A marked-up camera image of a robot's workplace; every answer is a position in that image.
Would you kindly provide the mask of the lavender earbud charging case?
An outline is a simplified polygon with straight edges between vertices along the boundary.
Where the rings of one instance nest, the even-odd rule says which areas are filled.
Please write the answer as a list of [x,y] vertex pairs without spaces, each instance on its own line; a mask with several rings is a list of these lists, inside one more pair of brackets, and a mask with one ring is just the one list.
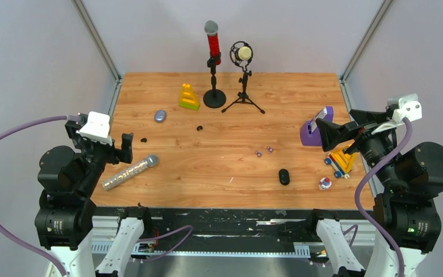
[[167,118],[167,113],[164,110],[157,110],[154,115],[154,120],[157,123],[163,123]]

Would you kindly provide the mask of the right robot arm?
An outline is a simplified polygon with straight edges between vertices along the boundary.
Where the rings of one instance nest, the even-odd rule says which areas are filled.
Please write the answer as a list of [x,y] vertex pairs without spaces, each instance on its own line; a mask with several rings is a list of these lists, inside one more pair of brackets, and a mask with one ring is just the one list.
[[344,125],[316,119],[325,152],[350,142],[347,154],[359,153],[369,171],[354,197],[358,211],[376,228],[369,266],[335,265],[336,276],[410,276],[435,247],[441,219],[434,199],[443,192],[443,146],[423,142],[405,151],[419,111],[382,113],[351,110]]

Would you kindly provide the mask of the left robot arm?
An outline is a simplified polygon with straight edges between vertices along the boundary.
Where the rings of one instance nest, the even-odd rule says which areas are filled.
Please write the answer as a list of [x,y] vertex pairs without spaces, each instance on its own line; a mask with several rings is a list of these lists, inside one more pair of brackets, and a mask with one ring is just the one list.
[[60,145],[40,158],[37,180],[43,187],[35,227],[42,247],[65,269],[66,276],[97,276],[91,254],[91,200],[107,164],[131,163],[133,134],[124,133],[120,148],[83,137],[83,127],[71,119],[65,123],[74,148]]

